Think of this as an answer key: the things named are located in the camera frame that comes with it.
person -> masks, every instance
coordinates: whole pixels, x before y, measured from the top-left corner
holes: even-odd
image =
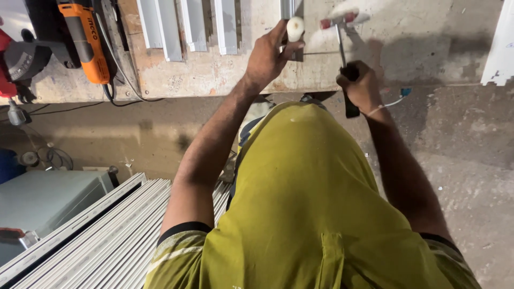
[[[479,288],[363,62],[357,81],[337,83],[366,117],[389,202],[329,112],[287,102],[245,122],[233,198],[214,227],[214,185],[240,125],[304,46],[280,53],[285,31],[282,20],[257,39],[244,76],[187,149],[144,288]]]

wooden workbench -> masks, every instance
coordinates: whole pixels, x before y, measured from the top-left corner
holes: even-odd
[[[190,52],[182,41],[183,62],[166,62],[161,49],[146,49],[136,0],[119,0],[130,52],[121,49],[112,15],[109,9],[104,10],[116,56],[144,97],[220,96],[228,94],[243,75],[255,40],[280,19],[279,3],[236,2],[236,11],[241,12],[241,19],[236,19],[241,22],[239,53],[221,56],[214,3],[205,0],[208,51]],[[176,5],[184,39],[179,0]],[[341,61],[336,35],[331,29],[320,31],[318,23],[331,13],[356,7],[370,14],[371,20],[350,37],[343,35],[347,58],[365,60],[386,84],[478,82],[502,7],[500,1],[475,0],[305,0],[302,5],[303,62],[288,62],[264,93],[337,90],[335,77]],[[115,83],[117,99],[136,99],[128,86]],[[65,69],[54,58],[34,77],[32,90],[40,103],[106,100],[101,87],[89,83],[80,69]]]

left hand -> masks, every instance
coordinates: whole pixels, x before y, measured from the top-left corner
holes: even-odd
[[[303,41],[291,42],[287,43],[282,53],[279,52],[286,26],[287,20],[280,20],[269,33],[255,41],[244,78],[255,85],[258,93],[280,75],[293,52],[305,46]]]

dirty floor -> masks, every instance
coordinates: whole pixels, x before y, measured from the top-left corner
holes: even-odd
[[[384,92],[384,101],[392,102],[398,94],[399,88],[391,87]],[[276,103],[299,98],[299,94],[270,96]],[[24,153],[52,142],[73,157],[76,170],[114,165],[120,181],[135,172],[172,179],[184,151],[222,99],[167,99],[121,108],[104,103],[34,116],[34,122],[24,128],[30,138],[9,125],[0,126],[0,147]],[[362,117],[345,119],[342,99],[337,93],[324,104],[368,153],[380,183],[366,122]],[[80,105],[53,104],[40,112]],[[512,86],[472,85],[415,87],[408,98],[390,108],[439,195],[457,246],[483,288],[514,284],[512,107]]]

orange power tool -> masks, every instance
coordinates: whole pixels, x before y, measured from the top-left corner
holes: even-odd
[[[92,83],[108,84],[109,69],[91,13],[93,5],[90,0],[58,0],[57,4],[64,15],[87,78]]]

